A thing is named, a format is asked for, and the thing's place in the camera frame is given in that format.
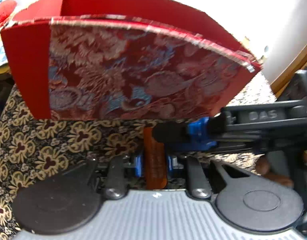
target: orange tape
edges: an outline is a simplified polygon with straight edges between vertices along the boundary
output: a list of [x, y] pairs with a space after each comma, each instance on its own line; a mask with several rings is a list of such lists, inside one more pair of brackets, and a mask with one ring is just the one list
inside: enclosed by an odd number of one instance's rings
[[163, 143], [152, 137], [152, 128], [143, 129], [144, 176], [147, 189], [163, 189], [167, 185], [167, 165]]

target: patterned fabric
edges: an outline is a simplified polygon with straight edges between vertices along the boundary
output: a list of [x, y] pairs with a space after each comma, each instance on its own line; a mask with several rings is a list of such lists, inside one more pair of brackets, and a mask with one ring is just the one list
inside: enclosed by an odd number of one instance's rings
[[[259, 73], [233, 100], [234, 104], [273, 102], [274, 95]], [[161, 120], [52, 121], [35, 120], [16, 87], [0, 120], [0, 238], [11, 239], [20, 230], [11, 203], [17, 191], [44, 180], [88, 157], [108, 162], [113, 156], [132, 154], [142, 143], [145, 126]], [[191, 152], [203, 163], [210, 158], [253, 171], [257, 159], [251, 153], [211, 155]], [[131, 188], [145, 188], [143, 179], [129, 182]], [[183, 179], [172, 179], [168, 188], [184, 188]]]
[[55, 120], [208, 115], [250, 65], [210, 41], [139, 23], [57, 21], [50, 28]]

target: blue gripper part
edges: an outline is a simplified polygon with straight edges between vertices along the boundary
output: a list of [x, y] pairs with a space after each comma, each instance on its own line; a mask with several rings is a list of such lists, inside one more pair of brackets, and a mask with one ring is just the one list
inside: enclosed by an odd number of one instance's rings
[[142, 176], [142, 158], [141, 155], [135, 157], [135, 176], [140, 178]]
[[171, 174], [173, 171], [172, 158], [169, 155], [167, 156], [167, 170], [169, 174]]
[[209, 139], [207, 133], [208, 120], [209, 117], [202, 117], [199, 120], [188, 124], [187, 133], [190, 135], [193, 141], [203, 142]]

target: round black pad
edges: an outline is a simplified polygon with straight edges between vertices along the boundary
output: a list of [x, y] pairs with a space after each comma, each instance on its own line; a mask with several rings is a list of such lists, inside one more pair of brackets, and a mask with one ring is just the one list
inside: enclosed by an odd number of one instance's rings
[[302, 199], [294, 190], [256, 175], [229, 179], [216, 206], [237, 226], [262, 232], [287, 228], [303, 212]]
[[100, 195], [85, 180], [59, 174], [20, 190], [12, 208], [17, 222], [27, 231], [55, 235], [90, 221], [100, 204]]

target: red cloth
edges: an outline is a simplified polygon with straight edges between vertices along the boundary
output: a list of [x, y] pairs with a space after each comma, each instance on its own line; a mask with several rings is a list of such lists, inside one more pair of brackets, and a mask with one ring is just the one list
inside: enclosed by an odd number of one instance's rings
[[14, 11], [16, 5], [17, 5], [17, 2], [14, 0], [5, 0], [0, 3], [0, 26], [3, 25], [5, 20]]

